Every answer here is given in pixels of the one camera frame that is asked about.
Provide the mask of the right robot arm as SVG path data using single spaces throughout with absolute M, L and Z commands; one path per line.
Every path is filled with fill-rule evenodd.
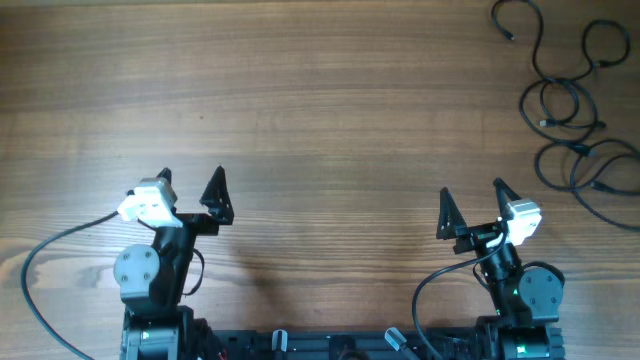
M 453 239 L 456 254 L 475 254 L 474 276 L 484 282 L 495 308 L 472 328 L 445 330 L 436 339 L 446 359 L 562 359 L 559 321 L 565 278 L 556 267 L 524 264 L 516 248 L 542 221 L 539 206 L 517 195 L 502 179 L 494 180 L 500 215 L 495 221 L 466 224 L 446 188 L 440 190 L 436 237 Z

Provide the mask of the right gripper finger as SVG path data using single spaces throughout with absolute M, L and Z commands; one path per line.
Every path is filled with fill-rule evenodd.
M 497 177 L 493 181 L 493 186 L 495 188 L 496 199 L 498 202 L 501 217 L 503 219 L 511 219 L 512 216 L 507 210 L 507 204 L 510 201 L 520 200 L 521 197 L 514 190 L 512 190 L 500 177 Z
M 439 194 L 440 208 L 436 238 L 447 240 L 464 236 L 468 227 L 449 189 L 443 187 Z

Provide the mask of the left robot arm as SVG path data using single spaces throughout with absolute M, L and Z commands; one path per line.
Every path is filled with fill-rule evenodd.
M 209 180 L 199 203 L 204 213 L 180 213 L 172 186 L 172 172 L 165 168 L 142 179 L 129 190 L 117 213 L 154 232 L 153 242 L 126 247 L 116 258 L 113 274 L 125 305 L 120 345 L 121 359 L 226 359 L 227 350 L 204 318 L 182 306 L 190 289 L 185 282 L 194 258 L 203 256 L 195 248 L 199 236 L 216 236 L 219 228 L 233 223 L 234 211 L 219 166 Z

